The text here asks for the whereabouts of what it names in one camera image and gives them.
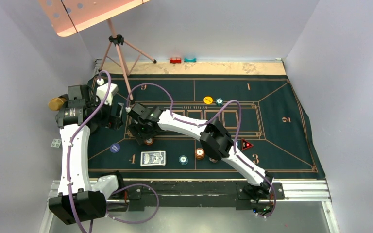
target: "green felt mat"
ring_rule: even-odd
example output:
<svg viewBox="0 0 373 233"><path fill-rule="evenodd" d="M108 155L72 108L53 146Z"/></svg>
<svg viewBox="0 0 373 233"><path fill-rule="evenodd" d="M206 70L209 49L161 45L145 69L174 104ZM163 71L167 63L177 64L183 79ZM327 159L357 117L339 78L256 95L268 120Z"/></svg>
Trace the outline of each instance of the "green felt mat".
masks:
<svg viewBox="0 0 373 233"><path fill-rule="evenodd" d="M114 106L125 103L128 91L122 75L112 75L112 82L119 91L114 96ZM300 105L285 75L131 75L130 85L155 83L172 95L177 114L192 118L210 119L220 109L215 103L205 104L204 97L224 103L238 100L242 105L242 123L238 138L254 146L243 153L253 163L270 171L280 179L324 179L325 173L312 143L309 118ZM94 79L88 84L97 87ZM143 86L134 91L136 101L147 106L169 108L166 94L155 86ZM237 105L228 106L219 120L235 135L237 131ZM152 145L138 145L128 131L131 119L124 113L124 125L117 131L98 129L89 138L88 167L90 177L99 177L119 170L124 178L162 179L235 179L242 178L228 164L212 163L206 156L195 160L199 141L175 132L161 132ZM117 153L110 151L119 143ZM142 151L165 150L165 166L140 166ZM181 165L179 156L188 157L188 164Z"/></svg>

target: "music stand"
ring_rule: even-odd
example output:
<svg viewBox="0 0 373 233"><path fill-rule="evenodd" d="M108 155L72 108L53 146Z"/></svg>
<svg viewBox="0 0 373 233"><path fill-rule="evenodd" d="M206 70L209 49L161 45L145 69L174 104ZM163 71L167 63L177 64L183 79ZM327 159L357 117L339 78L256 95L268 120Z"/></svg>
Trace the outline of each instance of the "music stand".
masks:
<svg viewBox="0 0 373 233"><path fill-rule="evenodd" d="M117 50L120 65L114 60L111 60L122 68L122 74L128 93L131 91L128 75L131 74L141 55L154 63L156 63L156 60L127 40L124 40L122 35L116 34L111 18L148 1L149 0L38 0L51 21L53 29L58 36L61 37L70 36L103 21L108 23L111 36L109 37L109 44L102 59L100 70L105 63L105 59L111 59L108 57L108 52L113 43ZM121 50L121 45L124 43L139 52L138 58L134 62L131 70L128 69Z"/></svg>

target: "number 2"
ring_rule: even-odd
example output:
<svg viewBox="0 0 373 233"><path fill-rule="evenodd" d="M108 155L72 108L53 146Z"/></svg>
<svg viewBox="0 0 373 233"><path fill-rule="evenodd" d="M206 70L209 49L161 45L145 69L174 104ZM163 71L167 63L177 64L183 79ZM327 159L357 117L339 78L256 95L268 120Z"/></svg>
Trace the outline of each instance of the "number 2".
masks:
<svg viewBox="0 0 373 233"><path fill-rule="evenodd" d="M283 117L282 122L288 122L291 123L291 118L290 117Z"/></svg>
<svg viewBox="0 0 373 233"><path fill-rule="evenodd" d="M132 164L134 164L134 163L135 163L135 154L134 154L134 155L132 155L132 159L130 159L129 161L132 161Z"/></svg>

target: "red triangle marker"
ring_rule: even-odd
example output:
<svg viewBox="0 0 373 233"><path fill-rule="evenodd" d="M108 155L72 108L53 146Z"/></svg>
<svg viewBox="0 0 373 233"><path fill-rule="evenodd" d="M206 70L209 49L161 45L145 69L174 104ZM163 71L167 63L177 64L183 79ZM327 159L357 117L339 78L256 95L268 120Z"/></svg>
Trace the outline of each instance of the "red triangle marker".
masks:
<svg viewBox="0 0 373 233"><path fill-rule="evenodd" d="M250 147L254 146L252 143L248 142L247 140L245 139L242 139L241 140L241 150L244 151Z"/></svg>

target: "teal chip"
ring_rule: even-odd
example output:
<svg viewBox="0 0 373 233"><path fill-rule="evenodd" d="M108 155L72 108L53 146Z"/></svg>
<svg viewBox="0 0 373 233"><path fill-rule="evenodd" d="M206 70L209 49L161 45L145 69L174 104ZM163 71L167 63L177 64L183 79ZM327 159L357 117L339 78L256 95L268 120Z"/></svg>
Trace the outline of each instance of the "teal chip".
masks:
<svg viewBox="0 0 373 233"><path fill-rule="evenodd" d="M188 163L188 158L185 155L179 156L179 163L182 165L186 165Z"/></svg>
<svg viewBox="0 0 373 233"><path fill-rule="evenodd" d="M221 98L218 98L215 100L215 104L217 106L222 106L224 104L224 100L222 100Z"/></svg>

